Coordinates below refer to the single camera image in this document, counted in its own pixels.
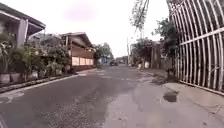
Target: utility pole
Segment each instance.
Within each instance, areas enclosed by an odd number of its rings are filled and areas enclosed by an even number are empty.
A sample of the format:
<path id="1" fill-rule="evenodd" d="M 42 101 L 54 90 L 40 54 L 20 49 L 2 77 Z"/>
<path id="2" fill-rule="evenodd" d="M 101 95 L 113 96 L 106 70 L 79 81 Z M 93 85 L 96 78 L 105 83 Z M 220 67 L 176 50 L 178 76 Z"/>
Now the utility pole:
<path id="1" fill-rule="evenodd" d="M 130 62 L 130 53 L 129 53 L 129 42 L 128 42 L 128 37 L 127 37 L 127 50 L 128 50 L 128 65 Z"/>

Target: concrete road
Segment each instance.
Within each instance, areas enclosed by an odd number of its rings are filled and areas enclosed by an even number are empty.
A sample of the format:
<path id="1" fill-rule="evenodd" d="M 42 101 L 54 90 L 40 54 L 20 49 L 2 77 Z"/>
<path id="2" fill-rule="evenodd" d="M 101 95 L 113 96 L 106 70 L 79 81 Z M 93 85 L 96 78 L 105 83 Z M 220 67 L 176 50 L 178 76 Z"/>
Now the concrete road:
<path id="1" fill-rule="evenodd" d="M 223 128 L 203 107 L 125 66 L 0 95 L 0 128 Z"/>

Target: roof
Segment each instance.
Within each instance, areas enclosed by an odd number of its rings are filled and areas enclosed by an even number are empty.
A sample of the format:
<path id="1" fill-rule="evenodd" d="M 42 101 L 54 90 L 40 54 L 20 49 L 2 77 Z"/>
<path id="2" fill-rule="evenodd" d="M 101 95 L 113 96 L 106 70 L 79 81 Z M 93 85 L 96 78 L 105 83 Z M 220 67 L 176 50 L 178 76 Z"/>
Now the roof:
<path id="1" fill-rule="evenodd" d="M 30 17 L 30 16 L 28 16 L 28 15 L 26 15 L 26 14 L 20 12 L 20 11 L 17 11 L 17 10 L 15 10 L 15 9 L 5 5 L 5 4 L 0 3 L 0 10 L 6 12 L 8 14 L 14 15 L 18 18 L 28 19 L 28 21 L 30 23 L 41 26 L 42 28 L 46 27 L 46 25 L 44 23 L 42 23 L 42 22 L 40 22 L 40 21 L 38 21 L 38 20 L 36 20 L 36 19 L 34 19 L 34 18 L 32 18 L 32 17 Z"/>
<path id="2" fill-rule="evenodd" d="M 93 44 L 91 43 L 91 41 L 89 40 L 85 32 L 66 33 L 66 34 L 62 34 L 62 36 L 78 36 L 84 41 L 87 47 L 93 48 Z"/>

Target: sky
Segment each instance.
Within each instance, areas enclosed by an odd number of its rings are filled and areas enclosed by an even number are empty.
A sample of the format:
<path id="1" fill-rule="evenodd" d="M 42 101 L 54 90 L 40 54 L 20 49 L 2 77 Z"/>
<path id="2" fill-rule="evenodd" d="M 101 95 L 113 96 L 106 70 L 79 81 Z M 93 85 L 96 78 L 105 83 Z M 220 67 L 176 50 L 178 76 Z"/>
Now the sky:
<path id="1" fill-rule="evenodd" d="M 46 24 L 46 33 L 86 32 L 93 44 L 107 42 L 115 57 L 127 55 L 133 43 L 129 17 L 135 0 L 0 0 Z M 151 36 L 157 20 L 168 16 L 166 0 L 149 0 L 144 36 Z"/>

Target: white metal gate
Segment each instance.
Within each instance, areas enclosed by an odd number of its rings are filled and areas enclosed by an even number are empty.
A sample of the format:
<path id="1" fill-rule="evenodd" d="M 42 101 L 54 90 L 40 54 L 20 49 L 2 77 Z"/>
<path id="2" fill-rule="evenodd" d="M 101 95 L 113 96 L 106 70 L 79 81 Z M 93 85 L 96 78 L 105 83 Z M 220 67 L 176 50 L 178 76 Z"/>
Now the white metal gate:
<path id="1" fill-rule="evenodd" d="M 224 0 L 167 0 L 180 33 L 176 59 L 181 82 L 224 92 Z"/>

